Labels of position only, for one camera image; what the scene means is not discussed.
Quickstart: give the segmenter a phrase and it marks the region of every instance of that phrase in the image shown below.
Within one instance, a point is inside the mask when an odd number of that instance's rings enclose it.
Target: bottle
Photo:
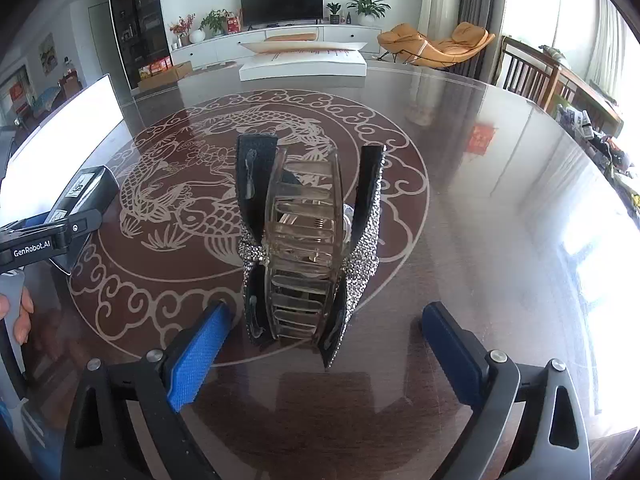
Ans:
[[[65,71],[64,71],[64,75],[69,75],[72,72],[74,72],[75,70],[76,70],[76,67],[74,66],[73,62],[67,56],[65,56]]]

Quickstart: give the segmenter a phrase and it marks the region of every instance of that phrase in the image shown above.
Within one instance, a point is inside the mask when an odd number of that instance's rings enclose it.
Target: painting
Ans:
[[[58,58],[56,57],[56,47],[53,45],[53,34],[47,34],[47,37],[38,47],[40,54],[40,62],[44,74],[48,75],[55,67],[58,66]]]

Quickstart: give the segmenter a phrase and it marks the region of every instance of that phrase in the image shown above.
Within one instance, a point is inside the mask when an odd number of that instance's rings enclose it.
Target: white screen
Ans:
[[[49,212],[122,118],[108,75],[49,116],[9,160],[0,187],[0,226]]]

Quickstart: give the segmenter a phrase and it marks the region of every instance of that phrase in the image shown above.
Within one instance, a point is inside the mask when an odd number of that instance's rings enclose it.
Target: tv stand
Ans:
[[[363,27],[361,25],[291,25],[274,28],[251,27],[249,30],[237,34],[226,34],[207,38],[200,43],[188,44],[171,52],[174,65],[191,61],[191,67],[197,68],[226,61],[242,62],[253,53],[242,46],[242,43],[256,43],[264,41],[271,36],[283,34],[317,34],[318,41],[331,41],[333,43],[366,43],[361,53],[380,55],[380,46],[377,36],[382,32],[377,27]]]

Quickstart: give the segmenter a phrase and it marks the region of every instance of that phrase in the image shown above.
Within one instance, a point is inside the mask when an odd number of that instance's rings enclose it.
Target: television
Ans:
[[[324,0],[240,0],[244,25],[322,20]]]

